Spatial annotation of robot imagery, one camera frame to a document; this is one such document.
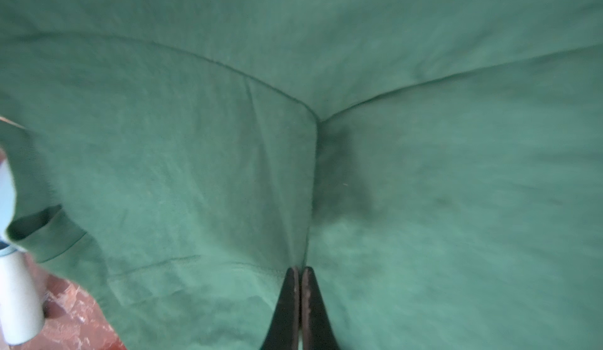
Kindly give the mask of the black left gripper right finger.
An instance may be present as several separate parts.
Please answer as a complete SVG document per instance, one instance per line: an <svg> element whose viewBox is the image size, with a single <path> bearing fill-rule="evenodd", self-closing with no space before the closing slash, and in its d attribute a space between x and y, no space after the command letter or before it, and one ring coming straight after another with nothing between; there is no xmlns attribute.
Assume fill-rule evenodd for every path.
<svg viewBox="0 0 603 350"><path fill-rule="evenodd" d="M315 271L301 277L301 336L304 350L340 350L323 301Z"/></svg>

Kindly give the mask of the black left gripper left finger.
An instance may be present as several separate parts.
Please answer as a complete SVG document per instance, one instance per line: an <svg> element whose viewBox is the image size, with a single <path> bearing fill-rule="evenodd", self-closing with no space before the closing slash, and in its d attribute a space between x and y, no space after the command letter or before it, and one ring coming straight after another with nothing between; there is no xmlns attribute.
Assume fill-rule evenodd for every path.
<svg viewBox="0 0 603 350"><path fill-rule="evenodd" d="M298 268L289 268L260 350L298 350L300 304L299 271Z"/></svg>

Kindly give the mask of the dark green t-shirt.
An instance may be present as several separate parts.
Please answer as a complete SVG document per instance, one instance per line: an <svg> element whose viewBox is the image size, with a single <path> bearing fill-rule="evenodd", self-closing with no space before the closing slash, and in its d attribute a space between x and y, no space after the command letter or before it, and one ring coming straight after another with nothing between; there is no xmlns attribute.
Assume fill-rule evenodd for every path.
<svg viewBox="0 0 603 350"><path fill-rule="evenodd" d="M602 0L1 0L9 239L130 349L602 347Z"/></svg>

